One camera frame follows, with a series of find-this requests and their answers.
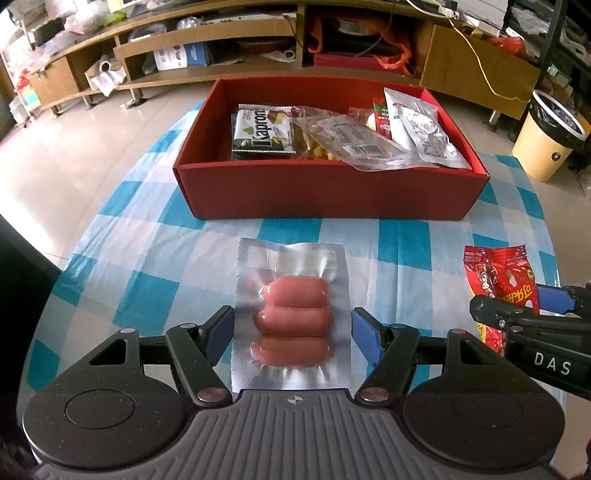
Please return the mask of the red candy bag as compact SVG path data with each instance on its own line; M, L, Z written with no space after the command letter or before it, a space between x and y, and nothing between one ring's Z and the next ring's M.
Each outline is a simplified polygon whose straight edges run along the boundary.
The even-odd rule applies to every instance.
M540 313L535 273L525 245L466 246L463 263L472 297L485 296Z

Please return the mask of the vacuum packed sausages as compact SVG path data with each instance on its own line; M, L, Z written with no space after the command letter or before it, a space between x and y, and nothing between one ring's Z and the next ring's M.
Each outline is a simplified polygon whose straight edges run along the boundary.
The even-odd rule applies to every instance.
M351 342L344 247L240 240L230 356L233 392L347 389Z

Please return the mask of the clear barcode snack bag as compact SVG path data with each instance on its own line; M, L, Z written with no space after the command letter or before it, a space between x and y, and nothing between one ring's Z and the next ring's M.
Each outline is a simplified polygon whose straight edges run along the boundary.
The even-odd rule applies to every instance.
M297 130L308 133L326 150L335 155L335 160L349 164L362 172L405 170L434 167L413 166L408 163L403 148L349 115L339 114L308 106L294 106L294 134Z

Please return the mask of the silver foil snack pack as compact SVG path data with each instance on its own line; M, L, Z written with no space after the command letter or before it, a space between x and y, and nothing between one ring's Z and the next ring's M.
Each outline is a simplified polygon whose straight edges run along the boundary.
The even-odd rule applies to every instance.
M438 108L418 97L384 88L391 137L413 166L470 169L465 157L439 123Z

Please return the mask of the yellow waffle cookie bag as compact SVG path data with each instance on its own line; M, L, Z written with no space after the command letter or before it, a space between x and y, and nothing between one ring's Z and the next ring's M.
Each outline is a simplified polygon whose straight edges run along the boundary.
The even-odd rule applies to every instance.
M335 160L335 155L325 149L308 133L297 130L294 134L294 158L304 160Z

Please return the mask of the red green snack bag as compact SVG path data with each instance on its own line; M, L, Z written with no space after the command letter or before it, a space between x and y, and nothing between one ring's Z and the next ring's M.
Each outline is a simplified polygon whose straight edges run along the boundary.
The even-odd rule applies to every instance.
M372 99L372 107L370 108L349 107L348 115L370 128L370 130L391 140L392 132L389 112L384 96L375 96Z

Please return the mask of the Kaprons wafer pack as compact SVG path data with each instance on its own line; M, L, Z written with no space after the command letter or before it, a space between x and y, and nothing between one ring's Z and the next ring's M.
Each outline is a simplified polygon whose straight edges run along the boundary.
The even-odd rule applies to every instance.
M232 117L232 158L287 157L297 153L293 115L293 107L239 104Z

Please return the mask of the blue checkered tablecloth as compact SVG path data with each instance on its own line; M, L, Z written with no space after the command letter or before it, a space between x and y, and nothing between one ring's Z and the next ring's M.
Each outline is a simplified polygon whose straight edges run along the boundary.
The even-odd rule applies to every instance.
M557 261L534 188L511 156L483 157L489 175L459 222L385 219L203 221L172 172L188 111L138 160L90 223L44 307L17 405L117 330L157 336L204 322L235 299L238 243L332 243L346 253L353 305L425 334L474 330L463 265L466 246L522 245L541 284L558 285Z

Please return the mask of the yellow trash bin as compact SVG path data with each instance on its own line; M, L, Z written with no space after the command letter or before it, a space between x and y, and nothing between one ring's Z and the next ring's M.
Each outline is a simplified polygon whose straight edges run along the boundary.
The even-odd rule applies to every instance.
M551 95L534 90L512 155L528 176L547 182L589 139L589 126Z

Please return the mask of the red cardboard box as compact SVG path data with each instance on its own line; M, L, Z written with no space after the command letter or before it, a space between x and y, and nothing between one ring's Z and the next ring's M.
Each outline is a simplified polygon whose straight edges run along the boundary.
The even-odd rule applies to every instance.
M173 165L189 210L199 219L386 218L458 221L490 176L444 109L438 119L467 169L422 167L362 172L339 160L235 160L231 115L239 104L304 105L341 114L383 93L387 83L327 75L217 80Z

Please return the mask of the wooden TV cabinet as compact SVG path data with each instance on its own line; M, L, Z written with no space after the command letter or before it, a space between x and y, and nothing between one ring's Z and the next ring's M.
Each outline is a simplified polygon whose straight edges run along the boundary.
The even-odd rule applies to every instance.
M102 52L120 61L126 78L120 89L137 93L141 89L206 82L218 78L287 72L366 78L421 86L497 111L518 119L535 89L540 71L528 61L475 37L462 37L450 25L426 20L410 7L387 1L291 1L294 18L273 16L260 20L238 20L202 25L185 32L169 31L132 42L133 29L194 14L233 13L249 4L245 1L201 1L165 8L125 20L65 49L27 76L44 109L56 109L64 102L94 95L86 71ZM317 67L305 46L304 34L314 19L324 14L342 14L354 8L363 13L386 14L394 32L405 33L411 43L416 69L408 78L391 73ZM160 47L194 42L246 38L283 38L295 44L295 59L281 63L249 54L233 64L188 67L145 74L141 60Z

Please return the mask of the blue white carton box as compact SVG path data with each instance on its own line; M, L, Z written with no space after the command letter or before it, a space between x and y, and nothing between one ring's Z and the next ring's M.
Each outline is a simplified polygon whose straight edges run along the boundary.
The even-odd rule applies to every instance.
M159 72L207 66L211 54L204 42L175 45L153 52L156 69Z

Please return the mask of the orange plastic bag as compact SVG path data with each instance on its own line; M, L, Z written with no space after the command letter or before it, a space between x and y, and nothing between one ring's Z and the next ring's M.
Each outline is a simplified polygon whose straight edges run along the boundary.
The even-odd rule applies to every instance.
M411 43L389 22L318 16L304 34L312 65L391 73L413 78Z

